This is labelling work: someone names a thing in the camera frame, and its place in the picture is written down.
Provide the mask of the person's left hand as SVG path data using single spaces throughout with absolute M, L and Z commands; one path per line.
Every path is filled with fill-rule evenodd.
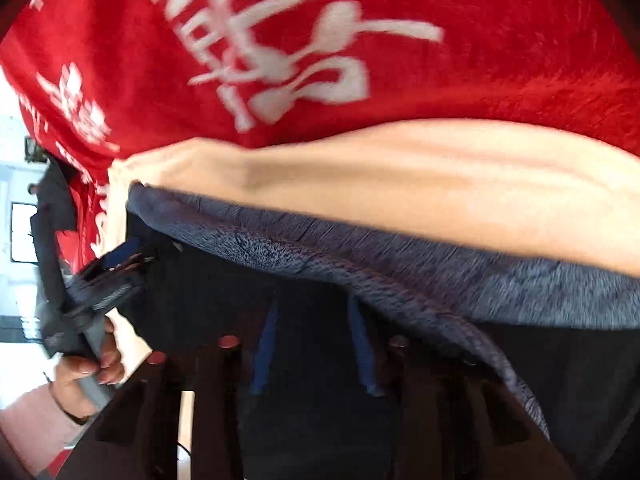
M 117 348 L 115 327 L 110 318 L 105 319 L 102 358 L 99 364 L 79 356 L 63 356 L 55 367 L 50 391 L 58 407 L 68 416 L 84 422 L 98 409 L 82 390 L 80 381 L 96 378 L 101 385 L 116 385 L 125 375 L 122 354 Z

